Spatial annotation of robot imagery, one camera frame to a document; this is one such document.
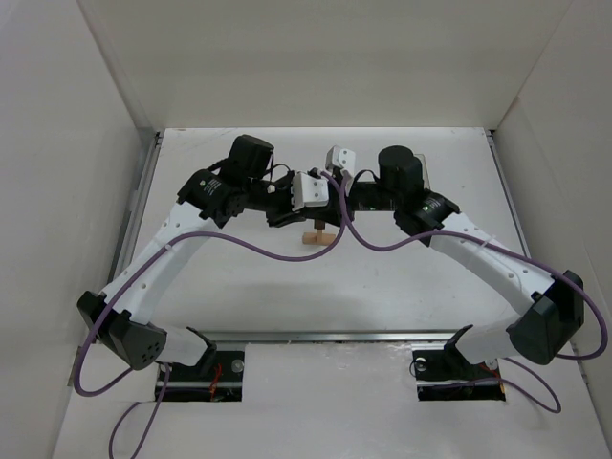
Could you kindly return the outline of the aluminium table edge rail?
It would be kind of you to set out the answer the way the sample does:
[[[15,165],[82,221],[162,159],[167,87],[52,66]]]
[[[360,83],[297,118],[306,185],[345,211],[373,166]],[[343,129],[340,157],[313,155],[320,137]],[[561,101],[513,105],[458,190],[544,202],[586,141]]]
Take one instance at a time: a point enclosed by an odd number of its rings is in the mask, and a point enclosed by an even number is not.
[[[127,203],[120,224],[118,241],[113,254],[107,282],[115,280],[131,262],[142,224],[142,216],[151,189],[153,176],[159,159],[164,131],[146,135],[147,143],[142,147],[137,160]]]

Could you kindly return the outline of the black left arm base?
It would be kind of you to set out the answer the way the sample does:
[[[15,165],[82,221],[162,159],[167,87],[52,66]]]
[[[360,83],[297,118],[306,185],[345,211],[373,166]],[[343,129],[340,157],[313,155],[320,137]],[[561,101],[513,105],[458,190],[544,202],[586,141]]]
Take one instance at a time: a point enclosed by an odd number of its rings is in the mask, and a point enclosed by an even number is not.
[[[239,403],[243,399],[245,352],[217,351],[203,370],[173,364],[162,397],[169,403]]]

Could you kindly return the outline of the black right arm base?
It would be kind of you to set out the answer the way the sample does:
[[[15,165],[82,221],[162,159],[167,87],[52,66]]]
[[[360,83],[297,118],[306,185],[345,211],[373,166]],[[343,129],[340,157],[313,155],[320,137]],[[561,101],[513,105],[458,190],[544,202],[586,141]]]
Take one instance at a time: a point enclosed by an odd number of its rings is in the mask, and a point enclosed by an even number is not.
[[[412,351],[409,371],[417,382],[421,402],[505,402],[500,374],[484,362],[469,363],[456,344],[472,325],[456,332],[441,348]]]

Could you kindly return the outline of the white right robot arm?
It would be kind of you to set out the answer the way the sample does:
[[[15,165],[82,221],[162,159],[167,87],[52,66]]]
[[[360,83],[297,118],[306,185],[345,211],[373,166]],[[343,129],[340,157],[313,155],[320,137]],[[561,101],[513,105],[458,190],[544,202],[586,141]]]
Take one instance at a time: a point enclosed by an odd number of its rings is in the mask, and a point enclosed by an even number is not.
[[[426,187],[423,165],[409,148],[387,147],[378,162],[378,178],[347,182],[348,210],[392,211],[405,234],[421,235],[426,247],[462,265],[514,310],[508,319],[464,326],[446,351],[470,364],[513,356],[550,363],[584,322],[580,277],[548,273],[480,230],[449,198]]]

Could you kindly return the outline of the clear plastic box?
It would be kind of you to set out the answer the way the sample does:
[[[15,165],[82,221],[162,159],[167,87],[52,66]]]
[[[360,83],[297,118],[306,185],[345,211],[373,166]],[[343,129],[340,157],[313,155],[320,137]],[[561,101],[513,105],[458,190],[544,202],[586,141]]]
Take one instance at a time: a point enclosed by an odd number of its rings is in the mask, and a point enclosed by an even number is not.
[[[417,154],[417,153],[415,153],[414,156],[420,161],[422,165],[422,177],[424,181],[424,187],[430,188],[429,177],[428,177],[428,172],[427,172],[427,167],[426,167],[426,157],[423,154]]]

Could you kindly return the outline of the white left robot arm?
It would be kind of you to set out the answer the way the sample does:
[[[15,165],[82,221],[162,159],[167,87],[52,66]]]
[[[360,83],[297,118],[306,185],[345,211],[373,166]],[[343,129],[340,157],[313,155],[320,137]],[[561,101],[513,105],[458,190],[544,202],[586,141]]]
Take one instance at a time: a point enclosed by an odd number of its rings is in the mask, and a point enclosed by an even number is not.
[[[273,153],[270,143],[240,135],[226,158],[188,178],[160,228],[123,273],[77,301],[89,343],[101,342],[135,371],[154,362],[200,365],[212,351],[211,342],[195,331],[164,329],[152,317],[165,291],[207,241],[224,240],[273,258],[223,232],[245,210],[263,213],[272,228],[305,220],[342,224],[336,166],[289,170],[273,180]]]

